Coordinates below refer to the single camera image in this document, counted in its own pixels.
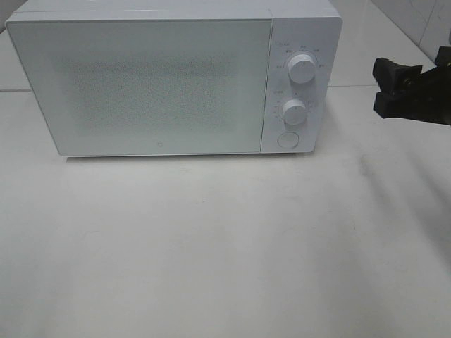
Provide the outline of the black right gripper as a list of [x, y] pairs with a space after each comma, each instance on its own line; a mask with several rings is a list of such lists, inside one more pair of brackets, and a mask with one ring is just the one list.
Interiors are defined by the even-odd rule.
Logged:
[[[373, 109], [383, 119], [401, 118], [450, 125], [450, 46], [441, 46], [435, 67], [423, 71], [422, 65], [401, 65], [387, 58], [377, 58], [373, 77], [381, 92]], [[420, 95], [397, 94], [409, 89], [420, 76]]]

